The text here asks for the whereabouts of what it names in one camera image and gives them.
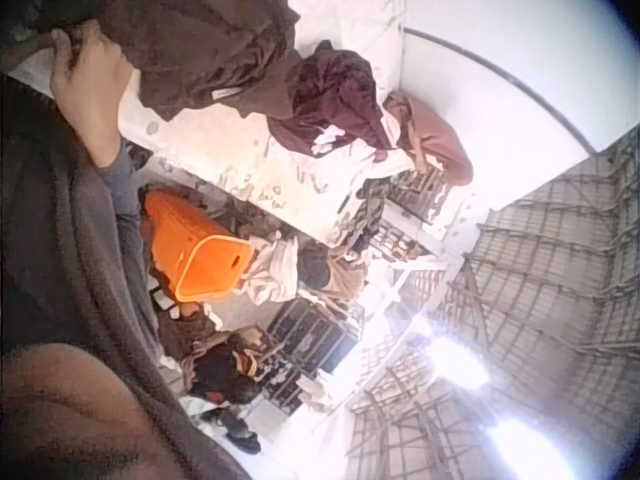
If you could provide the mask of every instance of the gray sleeve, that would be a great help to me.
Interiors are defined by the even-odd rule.
[[[133,179],[134,168],[124,147],[120,148],[116,160],[109,167],[98,171],[111,192],[122,268],[140,324],[140,340],[154,354],[154,358],[159,359],[164,352],[158,337],[158,319],[147,289],[148,272],[144,261],[144,242],[140,234],[140,202]]]

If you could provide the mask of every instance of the orange basket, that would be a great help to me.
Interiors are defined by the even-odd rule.
[[[145,208],[155,227],[153,258],[178,301],[221,297],[233,290],[251,261],[249,242],[167,192],[150,192]]]

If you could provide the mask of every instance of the scaffolding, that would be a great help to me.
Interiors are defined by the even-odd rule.
[[[389,330],[365,354],[347,480],[481,480],[512,473],[493,416],[550,438],[576,478],[606,478],[639,435],[638,129],[478,225],[455,278],[412,272],[400,294],[438,334],[477,352],[477,397],[439,378],[420,335]],[[393,323],[394,316],[389,315]]]

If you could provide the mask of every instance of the person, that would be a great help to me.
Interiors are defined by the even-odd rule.
[[[2,478],[248,480],[156,368],[118,130],[132,66],[96,21],[77,49],[51,39],[55,105],[2,78]]]

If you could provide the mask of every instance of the pink cloth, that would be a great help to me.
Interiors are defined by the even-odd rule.
[[[384,108],[400,123],[398,147],[407,152],[418,170],[427,170],[428,154],[442,164],[447,183],[457,186],[471,183],[473,166],[451,125],[427,105],[402,92],[389,95]]]

